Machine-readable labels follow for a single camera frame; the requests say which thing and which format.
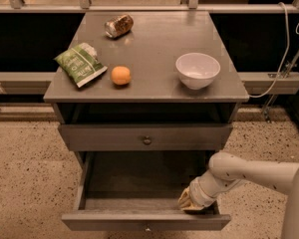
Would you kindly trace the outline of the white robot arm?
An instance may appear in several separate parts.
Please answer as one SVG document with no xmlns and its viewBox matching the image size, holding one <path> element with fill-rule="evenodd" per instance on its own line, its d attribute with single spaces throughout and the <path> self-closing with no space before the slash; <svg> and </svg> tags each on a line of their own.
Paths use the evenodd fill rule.
<svg viewBox="0 0 299 239">
<path fill-rule="evenodd" d="M 181 210 L 201 210 L 244 181 L 287 196 L 281 239 L 299 239 L 299 163 L 242 159 L 220 151 L 208 162 L 207 171 L 196 177 L 181 194 Z"/>
</svg>

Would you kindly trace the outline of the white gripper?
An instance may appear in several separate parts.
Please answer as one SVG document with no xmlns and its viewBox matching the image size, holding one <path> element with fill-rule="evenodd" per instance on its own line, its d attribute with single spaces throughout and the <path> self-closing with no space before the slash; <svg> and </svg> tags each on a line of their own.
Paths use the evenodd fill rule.
<svg viewBox="0 0 299 239">
<path fill-rule="evenodd" d="M 211 193 L 212 188 L 213 184 L 210 178 L 197 177 L 180 195 L 179 208 L 185 212 L 194 212 L 209 207 L 216 200 Z"/>
</svg>

